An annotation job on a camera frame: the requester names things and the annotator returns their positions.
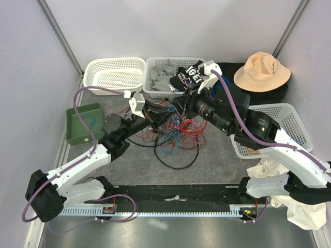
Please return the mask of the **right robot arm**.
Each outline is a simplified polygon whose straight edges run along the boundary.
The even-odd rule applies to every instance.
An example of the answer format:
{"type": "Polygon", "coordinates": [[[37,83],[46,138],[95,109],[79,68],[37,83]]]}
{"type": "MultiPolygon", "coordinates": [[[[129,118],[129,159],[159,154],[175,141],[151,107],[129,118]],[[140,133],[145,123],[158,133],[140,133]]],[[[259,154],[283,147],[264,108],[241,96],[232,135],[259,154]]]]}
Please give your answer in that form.
{"type": "Polygon", "coordinates": [[[238,200],[289,196],[307,205],[330,201],[330,165],[318,160],[294,141],[269,115],[249,108],[250,96],[225,86],[211,96],[206,89],[189,89],[172,100],[179,114],[204,120],[232,135],[242,146],[263,153],[287,168],[286,173],[266,178],[244,177],[237,190],[238,200]]]}

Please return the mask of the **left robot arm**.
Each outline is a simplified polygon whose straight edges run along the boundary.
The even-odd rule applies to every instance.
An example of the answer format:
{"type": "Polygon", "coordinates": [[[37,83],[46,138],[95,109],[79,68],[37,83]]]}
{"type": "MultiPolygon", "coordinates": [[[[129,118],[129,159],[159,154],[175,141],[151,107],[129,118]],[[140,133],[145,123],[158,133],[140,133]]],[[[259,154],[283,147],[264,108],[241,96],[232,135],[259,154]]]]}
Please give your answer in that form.
{"type": "Polygon", "coordinates": [[[104,179],[94,179],[88,183],[78,183],[92,171],[121,157],[128,149],[126,141],[147,127],[159,128],[176,113],[174,107],[162,106],[148,100],[130,99],[132,118],[110,114],[102,126],[101,139],[95,140],[88,151],[63,165],[44,173],[32,173],[25,198],[27,208],[32,208],[36,218],[43,223],[57,217],[64,208],[88,200],[109,203],[113,190],[104,179]]]}

